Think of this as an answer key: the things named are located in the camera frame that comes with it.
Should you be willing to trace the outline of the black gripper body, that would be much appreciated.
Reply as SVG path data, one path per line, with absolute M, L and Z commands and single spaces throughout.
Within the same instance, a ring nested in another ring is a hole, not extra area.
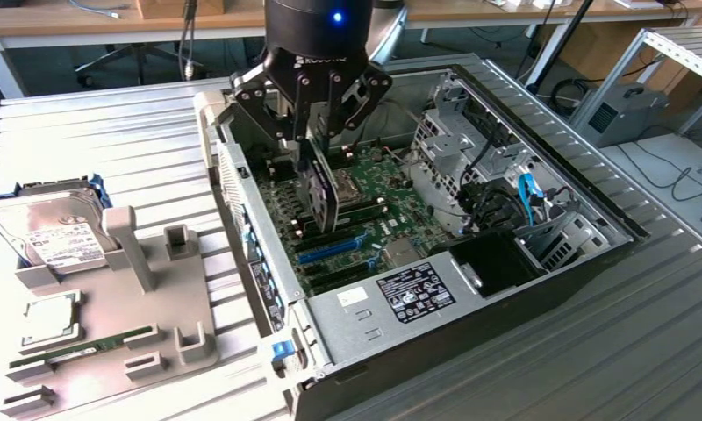
M 261 77 L 293 79 L 301 58 L 332 66 L 350 80 L 378 82 L 382 69 L 368 64 L 366 53 L 372 9 L 371 1 L 267 1 Z

